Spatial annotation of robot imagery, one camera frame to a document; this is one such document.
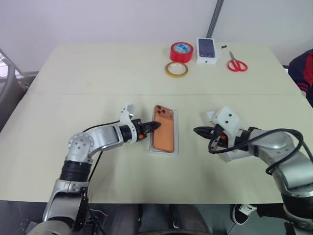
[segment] white wall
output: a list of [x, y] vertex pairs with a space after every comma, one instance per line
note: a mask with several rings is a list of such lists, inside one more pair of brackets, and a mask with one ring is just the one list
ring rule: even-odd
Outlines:
[[[0, 48], [38, 71], [59, 42], [194, 42], [216, 0], [0, 0]], [[225, 0], [213, 37], [259, 42], [283, 64], [313, 47], [313, 0]]]
[[213, 37], [265, 44], [288, 65], [313, 48], [313, 0], [225, 0]]

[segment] orange smartphone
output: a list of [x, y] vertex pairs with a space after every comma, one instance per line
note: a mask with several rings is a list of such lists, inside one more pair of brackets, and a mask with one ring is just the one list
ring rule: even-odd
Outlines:
[[153, 132], [153, 148], [165, 152], [174, 151], [174, 113], [173, 110], [156, 105], [154, 108], [154, 120], [161, 126]]

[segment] red scissors handle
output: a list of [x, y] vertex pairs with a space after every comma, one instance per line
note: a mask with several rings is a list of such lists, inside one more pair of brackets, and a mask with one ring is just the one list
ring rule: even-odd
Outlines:
[[248, 65], [240, 60], [230, 60], [227, 64], [227, 67], [230, 71], [233, 72], [244, 72], [248, 69]]

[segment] sneaker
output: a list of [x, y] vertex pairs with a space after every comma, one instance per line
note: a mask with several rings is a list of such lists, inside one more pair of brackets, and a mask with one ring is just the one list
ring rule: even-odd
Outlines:
[[231, 220], [238, 225], [243, 225], [255, 210], [256, 207], [251, 204], [236, 204], [231, 213]]

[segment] robotic arm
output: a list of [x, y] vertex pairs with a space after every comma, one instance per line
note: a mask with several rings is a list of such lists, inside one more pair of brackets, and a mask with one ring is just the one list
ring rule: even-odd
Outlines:
[[[271, 170], [267, 170], [267, 173], [274, 177], [281, 192], [287, 217], [294, 226], [313, 230], [313, 164], [303, 153], [295, 150], [290, 135], [283, 132], [284, 129], [269, 132], [250, 127], [243, 130], [239, 118], [227, 107], [214, 113], [212, 119], [214, 127], [194, 129], [197, 134], [210, 139], [209, 152], [226, 153], [235, 148], [236, 158], [238, 154], [244, 155], [244, 152], [260, 158], [270, 166], [268, 169]], [[218, 146], [226, 149], [216, 150]], [[291, 154], [290, 158], [282, 160], [293, 151], [294, 154]]]
[[134, 106], [126, 104], [116, 124], [78, 133], [69, 140], [68, 154], [46, 206], [43, 223], [37, 225], [29, 235], [70, 235], [82, 229], [87, 214], [88, 198], [85, 194], [89, 185], [92, 156], [126, 142], [140, 141], [160, 126], [155, 121], [131, 121], [133, 115]]

